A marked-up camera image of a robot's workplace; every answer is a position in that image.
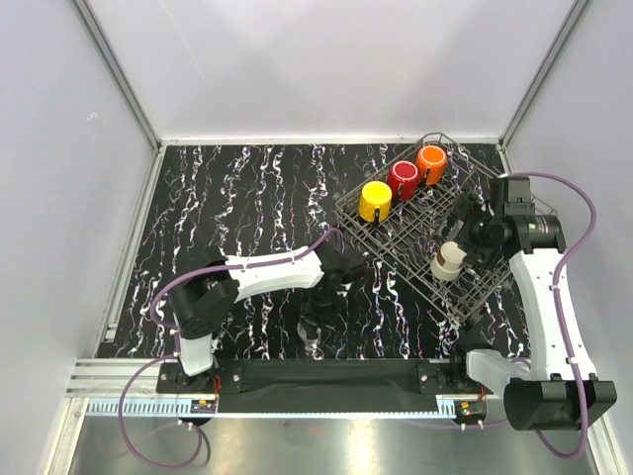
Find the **clear glass tumbler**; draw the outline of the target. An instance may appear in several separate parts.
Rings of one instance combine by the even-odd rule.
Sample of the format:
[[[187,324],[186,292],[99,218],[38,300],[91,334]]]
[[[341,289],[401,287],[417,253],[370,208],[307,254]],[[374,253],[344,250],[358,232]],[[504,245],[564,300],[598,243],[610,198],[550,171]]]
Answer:
[[[319,349],[321,343],[321,328],[319,326],[300,320],[297,325],[297,333],[306,350]]]

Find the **orange mug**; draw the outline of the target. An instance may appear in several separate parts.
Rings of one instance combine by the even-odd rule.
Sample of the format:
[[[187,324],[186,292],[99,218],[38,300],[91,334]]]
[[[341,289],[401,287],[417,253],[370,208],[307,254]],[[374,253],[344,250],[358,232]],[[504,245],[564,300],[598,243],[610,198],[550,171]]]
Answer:
[[[447,152],[439,145],[424,145],[417,153],[415,164],[420,173],[420,183],[431,186],[438,183],[448,161]]]

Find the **stainless steel cup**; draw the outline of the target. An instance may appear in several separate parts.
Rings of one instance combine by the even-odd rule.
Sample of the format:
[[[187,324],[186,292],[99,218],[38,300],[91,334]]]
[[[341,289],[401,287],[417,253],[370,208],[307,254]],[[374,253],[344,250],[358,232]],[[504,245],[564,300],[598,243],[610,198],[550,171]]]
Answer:
[[[455,281],[461,273],[466,256],[467,253],[457,242],[444,242],[431,261],[432,275],[440,281]]]

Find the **red mug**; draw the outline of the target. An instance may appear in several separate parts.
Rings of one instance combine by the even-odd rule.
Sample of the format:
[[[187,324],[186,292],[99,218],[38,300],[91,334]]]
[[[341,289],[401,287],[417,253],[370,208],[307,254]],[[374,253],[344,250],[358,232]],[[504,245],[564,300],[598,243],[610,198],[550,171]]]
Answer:
[[[412,198],[420,180],[417,166],[408,160],[399,160],[391,165],[387,177],[387,185],[392,190],[394,199],[403,202]]]

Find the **yellow mug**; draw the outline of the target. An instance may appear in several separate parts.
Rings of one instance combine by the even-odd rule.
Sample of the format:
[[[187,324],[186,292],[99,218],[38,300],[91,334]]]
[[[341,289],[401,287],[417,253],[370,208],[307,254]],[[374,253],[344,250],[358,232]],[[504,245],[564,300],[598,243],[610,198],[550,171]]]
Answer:
[[[361,189],[358,214],[368,223],[384,222],[390,213],[393,193],[383,181],[369,181]]]

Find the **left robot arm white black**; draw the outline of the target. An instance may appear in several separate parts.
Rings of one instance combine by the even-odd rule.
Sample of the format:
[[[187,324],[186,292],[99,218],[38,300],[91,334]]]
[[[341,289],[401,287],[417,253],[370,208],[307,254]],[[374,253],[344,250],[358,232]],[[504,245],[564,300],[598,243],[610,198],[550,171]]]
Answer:
[[[192,393],[212,384],[219,331],[236,304],[278,291],[305,291],[297,331],[314,353],[323,331],[339,330],[347,297],[364,285],[368,272],[360,251],[328,235],[277,254],[234,256],[214,248],[209,256],[206,267],[175,278],[164,293],[177,335],[178,380]]]

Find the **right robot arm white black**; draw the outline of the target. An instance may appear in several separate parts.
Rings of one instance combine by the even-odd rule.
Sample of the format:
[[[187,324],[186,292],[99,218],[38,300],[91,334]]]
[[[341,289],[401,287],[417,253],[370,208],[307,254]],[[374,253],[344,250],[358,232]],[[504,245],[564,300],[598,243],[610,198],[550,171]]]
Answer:
[[[613,382],[599,379],[575,316],[567,263],[580,247],[567,245],[557,216],[537,211],[531,177],[491,179],[487,204],[462,193],[450,213],[458,226],[449,239],[456,252],[441,259],[487,271],[508,265],[523,304],[530,360],[512,362],[484,344],[460,344],[448,381],[460,393],[479,385],[491,390],[516,430],[586,430],[617,393]]]

